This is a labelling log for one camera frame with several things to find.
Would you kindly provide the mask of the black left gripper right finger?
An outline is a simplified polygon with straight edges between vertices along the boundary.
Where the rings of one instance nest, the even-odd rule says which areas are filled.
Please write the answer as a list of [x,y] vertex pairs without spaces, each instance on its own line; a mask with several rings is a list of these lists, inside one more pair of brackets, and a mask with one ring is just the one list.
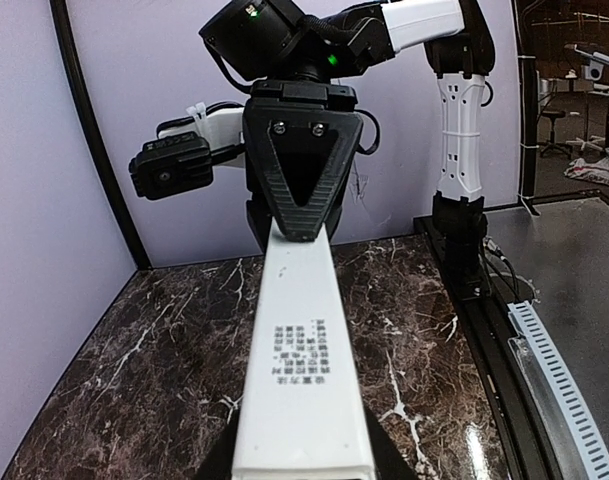
[[369,441],[379,480],[418,480],[415,470],[408,465],[395,443],[380,424],[377,416],[363,404]]

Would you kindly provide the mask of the black frame post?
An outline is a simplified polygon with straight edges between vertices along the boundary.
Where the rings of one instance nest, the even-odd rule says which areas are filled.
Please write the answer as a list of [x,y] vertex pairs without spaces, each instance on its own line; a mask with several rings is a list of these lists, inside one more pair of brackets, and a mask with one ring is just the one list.
[[93,109],[67,2],[50,0],[49,7],[71,98],[103,193],[136,268],[150,270],[151,260],[128,209]]
[[520,175],[518,201],[531,216],[539,216],[534,205],[537,167],[538,78],[536,56],[529,35],[527,16],[536,1],[513,1],[520,87]]

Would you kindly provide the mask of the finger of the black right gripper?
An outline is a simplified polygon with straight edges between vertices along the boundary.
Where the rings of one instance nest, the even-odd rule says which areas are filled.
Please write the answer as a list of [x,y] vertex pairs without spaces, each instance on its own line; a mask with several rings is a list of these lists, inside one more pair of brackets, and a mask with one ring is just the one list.
[[341,203],[363,121],[356,113],[246,111],[246,186],[290,241],[314,241]]
[[[330,214],[325,221],[329,239],[331,239],[337,231],[342,209],[342,200],[336,199],[330,210]],[[246,215],[247,223],[254,235],[255,241],[261,252],[265,253],[271,231],[272,213],[266,203],[263,193],[250,193],[250,198],[246,201]]]

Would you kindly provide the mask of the white remote control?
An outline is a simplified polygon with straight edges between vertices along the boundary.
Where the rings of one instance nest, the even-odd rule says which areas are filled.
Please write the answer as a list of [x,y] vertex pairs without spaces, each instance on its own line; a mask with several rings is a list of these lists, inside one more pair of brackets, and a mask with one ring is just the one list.
[[328,236],[268,237],[231,476],[374,479]]

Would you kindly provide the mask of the black left frame post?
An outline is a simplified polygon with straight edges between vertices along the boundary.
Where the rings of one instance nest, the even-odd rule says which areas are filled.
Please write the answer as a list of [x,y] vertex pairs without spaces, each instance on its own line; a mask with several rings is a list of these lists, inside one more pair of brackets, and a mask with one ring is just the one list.
[[50,0],[49,7],[71,98],[103,193],[136,268],[150,270],[151,260],[128,209],[93,109],[67,2]]

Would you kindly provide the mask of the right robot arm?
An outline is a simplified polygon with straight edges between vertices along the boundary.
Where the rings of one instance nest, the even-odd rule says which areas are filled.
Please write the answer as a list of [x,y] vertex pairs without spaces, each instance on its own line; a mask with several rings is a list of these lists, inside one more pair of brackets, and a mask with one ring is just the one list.
[[483,276],[487,221],[479,171],[479,115],[491,97],[491,32],[475,1],[369,1],[320,18],[292,1],[232,1],[200,30],[220,70],[248,99],[242,134],[250,189],[290,241],[336,224],[363,114],[345,78],[392,61],[408,95],[418,60],[435,77],[442,111],[432,222],[452,283]]

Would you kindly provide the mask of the black front rail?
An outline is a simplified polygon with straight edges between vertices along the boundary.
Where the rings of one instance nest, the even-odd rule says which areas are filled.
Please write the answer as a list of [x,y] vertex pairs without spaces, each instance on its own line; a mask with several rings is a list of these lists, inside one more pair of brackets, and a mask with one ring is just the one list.
[[[496,298],[483,289],[485,282],[481,277],[466,284],[447,271],[443,238],[433,227],[430,217],[416,218],[414,227],[427,241],[468,341],[499,432],[510,477],[552,479],[549,458],[537,430],[536,412],[521,389],[507,349],[493,331],[492,322],[505,318]],[[477,287],[482,289],[479,294],[475,293]]]

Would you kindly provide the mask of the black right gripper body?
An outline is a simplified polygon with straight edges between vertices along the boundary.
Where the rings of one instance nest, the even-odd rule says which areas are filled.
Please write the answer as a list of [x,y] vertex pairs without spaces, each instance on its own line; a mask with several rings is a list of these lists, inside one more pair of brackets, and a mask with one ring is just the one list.
[[286,127],[356,130],[357,94],[352,87],[306,80],[255,81],[243,110],[244,130],[270,130],[274,123]]

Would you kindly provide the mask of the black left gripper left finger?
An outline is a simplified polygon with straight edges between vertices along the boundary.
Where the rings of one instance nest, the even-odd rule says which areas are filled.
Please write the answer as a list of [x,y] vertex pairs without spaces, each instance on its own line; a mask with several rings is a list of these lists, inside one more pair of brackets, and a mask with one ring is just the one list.
[[218,440],[200,464],[194,480],[231,480],[232,464],[239,426],[239,414],[234,414]]

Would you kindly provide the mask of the black right frame post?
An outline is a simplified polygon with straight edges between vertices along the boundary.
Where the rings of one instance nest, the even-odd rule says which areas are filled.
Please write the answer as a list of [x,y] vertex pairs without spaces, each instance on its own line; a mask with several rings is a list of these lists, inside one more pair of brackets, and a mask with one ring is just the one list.
[[518,201],[531,216],[539,216],[534,205],[537,167],[538,78],[536,56],[529,35],[527,16],[536,1],[513,1],[520,87],[520,175]]

